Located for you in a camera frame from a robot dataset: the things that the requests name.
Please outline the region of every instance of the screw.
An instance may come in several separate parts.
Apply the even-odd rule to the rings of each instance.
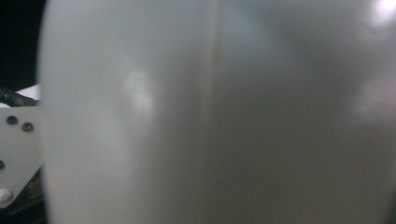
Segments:
[[[6,119],[7,124],[14,125],[18,123],[18,119],[15,116],[8,116]]]
[[[30,122],[25,122],[22,124],[21,128],[24,132],[31,132],[35,127]]]
[[[12,197],[12,191],[9,189],[0,189],[0,203],[5,203]]]

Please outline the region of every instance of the dark background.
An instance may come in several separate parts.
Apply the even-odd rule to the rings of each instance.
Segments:
[[[41,18],[46,0],[0,0],[0,87],[36,84]]]

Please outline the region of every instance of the curved white object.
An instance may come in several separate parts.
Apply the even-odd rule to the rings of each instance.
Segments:
[[[393,2],[50,1],[53,223],[383,223]]]

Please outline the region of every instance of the wire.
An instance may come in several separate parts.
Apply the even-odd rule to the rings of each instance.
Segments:
[[[0,87],[0,103],[14,106],[35,106],[38,105],[38,101],[23,95],[15,91],[8,90]]]

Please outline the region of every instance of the metal bracket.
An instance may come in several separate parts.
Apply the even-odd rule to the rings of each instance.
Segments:
[[[0,208],[14,202],[43,164],[37,111],[34,106],[0,108]]]

